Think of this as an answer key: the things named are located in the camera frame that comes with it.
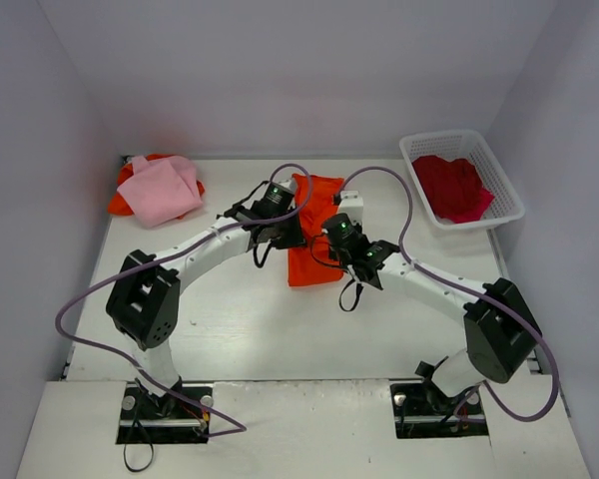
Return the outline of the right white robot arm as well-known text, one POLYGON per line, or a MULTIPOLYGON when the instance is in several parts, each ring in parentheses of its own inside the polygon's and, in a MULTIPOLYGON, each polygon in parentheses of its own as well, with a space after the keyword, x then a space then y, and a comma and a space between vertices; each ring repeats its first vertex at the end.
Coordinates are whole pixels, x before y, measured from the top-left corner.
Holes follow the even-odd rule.
POLYGON ((403 294, 459 323, 465 345, 437 364, 419 363, 424 404, 443 411, 480 382, 510 381, 542 336, 517 286, 454 276, 404 256, 395 243, 371 241, 348 215, 322 224, 332 255, 358 288, 403 294))

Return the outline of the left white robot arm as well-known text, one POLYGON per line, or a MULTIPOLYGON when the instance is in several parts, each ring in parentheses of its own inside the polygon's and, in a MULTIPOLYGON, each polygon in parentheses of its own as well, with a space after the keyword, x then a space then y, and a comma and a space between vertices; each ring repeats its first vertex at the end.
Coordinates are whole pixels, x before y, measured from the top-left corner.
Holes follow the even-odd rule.
POLYGON ((268 183, 264 195, 250 207, 242 201, 233 204, 192 239, 155 254, 137 249, 124 259, 122 272, 177 256, 117 279, 105 307, 116 329, 128 338, 133 359, 152 377, 139 376, 138 380, 147 390, 144 407, 155 417, 171 417, 180 405, 182 378, 173 362, 169 337, 178 322, 181 293, 224 261, 263 243, 277 249, 304 245, 295 205, 297 187, 294 180, 268 183))

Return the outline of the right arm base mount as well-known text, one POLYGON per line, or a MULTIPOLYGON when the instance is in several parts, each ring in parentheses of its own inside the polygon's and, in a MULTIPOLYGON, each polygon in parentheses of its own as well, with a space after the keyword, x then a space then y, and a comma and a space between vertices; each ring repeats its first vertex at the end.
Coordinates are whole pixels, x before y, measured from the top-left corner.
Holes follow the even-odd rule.
POLYGON ((415 378, 389 384, 397 439, 451 439, 489 434, 478 393, 458 408, 469 388, 448 398, 432 383, 435 365, 421 361, 415 378))

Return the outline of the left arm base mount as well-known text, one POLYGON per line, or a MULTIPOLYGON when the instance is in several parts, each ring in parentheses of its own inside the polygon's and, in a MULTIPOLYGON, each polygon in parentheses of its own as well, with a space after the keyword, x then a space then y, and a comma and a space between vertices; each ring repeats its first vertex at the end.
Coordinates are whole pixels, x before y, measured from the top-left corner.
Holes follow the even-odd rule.
POLYGON ((127 383, 119 414, 116 443, 144 445, 207 444, 211 414, 169 394, 151 395, 127 383))

